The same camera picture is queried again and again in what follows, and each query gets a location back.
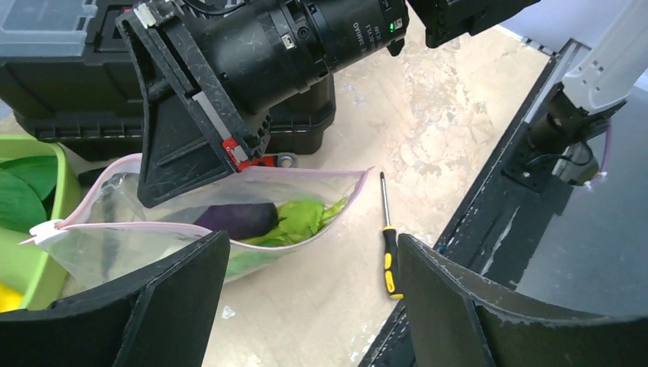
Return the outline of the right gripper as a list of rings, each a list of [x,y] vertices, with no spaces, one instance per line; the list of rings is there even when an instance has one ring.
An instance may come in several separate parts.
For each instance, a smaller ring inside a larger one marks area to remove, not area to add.
[[[243,171],[270,108],[380,50],[397,55],[402,1],[143,1],[120,15],[143,98],[137,198],[151,208]]]

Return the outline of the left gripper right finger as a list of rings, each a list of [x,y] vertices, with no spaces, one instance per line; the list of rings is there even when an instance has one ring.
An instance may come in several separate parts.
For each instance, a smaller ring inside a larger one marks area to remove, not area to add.
[[[420,366],[645,366],[647,318],[587,313],[512,291],[408,234],[400,287]]]

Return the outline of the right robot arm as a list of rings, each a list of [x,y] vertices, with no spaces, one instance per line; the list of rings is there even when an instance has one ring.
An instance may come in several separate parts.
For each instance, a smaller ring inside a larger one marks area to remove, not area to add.
[[[412,16],[434,49],[502,24],[577,58],[527,136],[532,157],[601,134],[647,70],[647,3],[613,1],[141,1],[117,17],[143,99],[137,197],[147,207],[245,171],[267,149],[269,110],[379,50]]]

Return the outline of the toy purple eggplant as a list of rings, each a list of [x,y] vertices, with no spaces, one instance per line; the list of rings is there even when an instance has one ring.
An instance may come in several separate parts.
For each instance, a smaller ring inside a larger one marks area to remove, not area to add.
[[[244,240],[269,233],[279,222],[273,203],[209,206],[193,224],[211,231],[226,231],[230,239]]]

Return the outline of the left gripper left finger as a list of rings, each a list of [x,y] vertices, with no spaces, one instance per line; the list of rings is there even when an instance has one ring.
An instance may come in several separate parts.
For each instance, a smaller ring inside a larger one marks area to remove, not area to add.
[[[230,248],[224,232],[212,232],[43,310],[3,313],[1,364],[202,365]]]

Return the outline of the toy lemon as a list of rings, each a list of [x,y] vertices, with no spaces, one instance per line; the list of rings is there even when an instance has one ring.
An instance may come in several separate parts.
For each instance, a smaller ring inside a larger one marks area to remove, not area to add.
[[[0,284],[0,311],[2,313],[20,309],[22,299],[22,293],[3,283]]]

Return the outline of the clear zip top bag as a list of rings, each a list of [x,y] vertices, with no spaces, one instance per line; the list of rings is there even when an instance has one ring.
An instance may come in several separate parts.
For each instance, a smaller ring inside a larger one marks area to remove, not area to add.
[[[65,219],[28,242],[91,288],[166,258],[211,232],[230,241],[233,281],[312,245],[351,206],[367,171],[250,167],[147,208],[137,197],[140,154],[110,164]]]

